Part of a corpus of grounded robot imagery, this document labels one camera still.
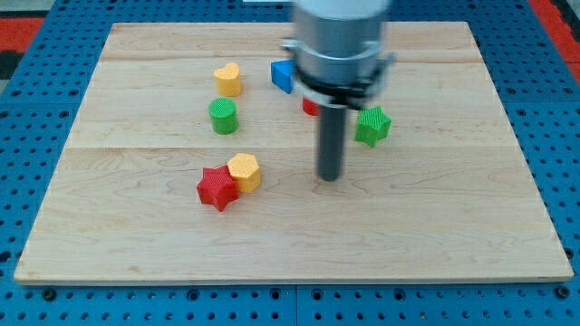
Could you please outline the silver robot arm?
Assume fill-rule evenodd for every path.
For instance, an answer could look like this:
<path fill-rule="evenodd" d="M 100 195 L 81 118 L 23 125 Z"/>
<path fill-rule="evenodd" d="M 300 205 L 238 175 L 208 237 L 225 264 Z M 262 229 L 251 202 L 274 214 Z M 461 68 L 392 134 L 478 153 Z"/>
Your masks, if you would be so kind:
<path fill-rule="evenodd" d="M 295 60 L 295 87 L 333 109 L 360 110 L 384 86 L 393 56 L 382 23 L 390 0 L 294 0 L 294 34 L 282 46 Z"/>

